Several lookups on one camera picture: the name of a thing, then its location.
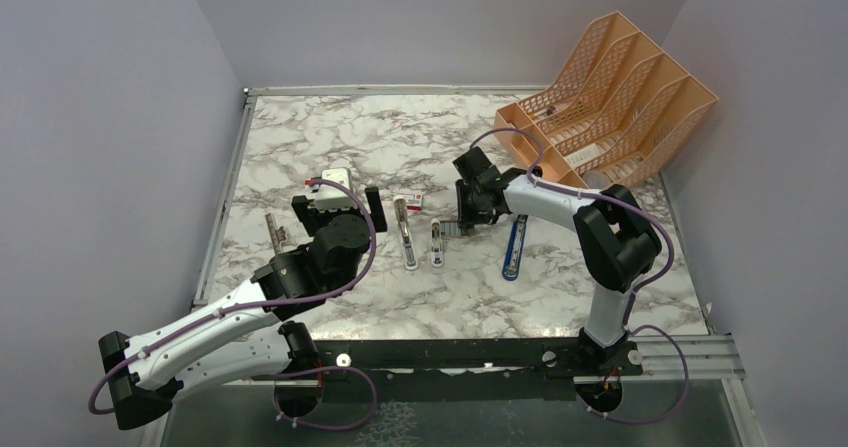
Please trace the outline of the staple box tray with staples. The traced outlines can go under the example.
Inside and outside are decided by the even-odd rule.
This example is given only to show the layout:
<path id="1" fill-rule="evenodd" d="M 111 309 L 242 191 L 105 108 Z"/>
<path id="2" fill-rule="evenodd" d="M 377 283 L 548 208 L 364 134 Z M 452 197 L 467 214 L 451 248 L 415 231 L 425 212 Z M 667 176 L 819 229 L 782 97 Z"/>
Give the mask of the staple box tray with staples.
<path id="1" fill-rule="evenodd" d="M 444 220 L 440 222 L 441 233 L 446 238 L 461 238 L 473 233 L 474 225 L 458 220 Z"/>

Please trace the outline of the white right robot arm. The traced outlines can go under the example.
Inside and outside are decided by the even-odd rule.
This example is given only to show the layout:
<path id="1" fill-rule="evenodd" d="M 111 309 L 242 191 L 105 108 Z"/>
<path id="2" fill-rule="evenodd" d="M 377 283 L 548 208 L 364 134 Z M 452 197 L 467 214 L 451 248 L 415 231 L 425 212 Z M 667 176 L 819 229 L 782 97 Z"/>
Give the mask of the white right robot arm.
<path id="1" fill-rule="evenodd" d="M 526 215 L 573 231 L 595 288 L 577 347 L 579 365 L 600 374 L 617 359 L 615 344 L 626 336 L 634 282 L 661 253 L 660 238 L 630 189 L 605 190 L 552 183 L 523 169 L 500 171 L 474 147 L 453 161 L 459 221 L 493 225 L 500 216 Z"/>

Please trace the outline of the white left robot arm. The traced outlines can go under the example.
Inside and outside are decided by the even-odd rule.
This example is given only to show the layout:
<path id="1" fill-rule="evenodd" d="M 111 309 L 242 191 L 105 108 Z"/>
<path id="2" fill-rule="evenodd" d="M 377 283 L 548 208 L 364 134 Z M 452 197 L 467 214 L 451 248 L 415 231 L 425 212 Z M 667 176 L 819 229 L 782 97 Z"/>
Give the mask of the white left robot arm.
<path id="1" fill-rule="evenodd" d="M 296 196 L 291 207 L 311 242 L 275 255 L 230 294 L 164 327 L 99 339 L 104 376 L 90 413 L 112 414 L 119 429 L 132 430 L 202 387 L 281 371 L 298 378 L 316 366 L 306 328 L 291 319 L 365 277 L 387 222 L 376 186 L 363 199 L 327 179 L 310 187 L 314 198 Z"/>

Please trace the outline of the red white staple box sleeve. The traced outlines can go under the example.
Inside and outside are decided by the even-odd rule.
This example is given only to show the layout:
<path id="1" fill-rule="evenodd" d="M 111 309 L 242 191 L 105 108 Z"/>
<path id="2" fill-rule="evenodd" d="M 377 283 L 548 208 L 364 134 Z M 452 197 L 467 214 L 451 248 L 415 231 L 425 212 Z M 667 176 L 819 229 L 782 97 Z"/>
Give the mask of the red white staple box sleeve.
<path id="1" fill-rule="evenodd" d="M 402 192 L 400 196 L 405 200 L 406 208 L 411 211 L 422 211 L 424 194 L 421 192 Z"/>

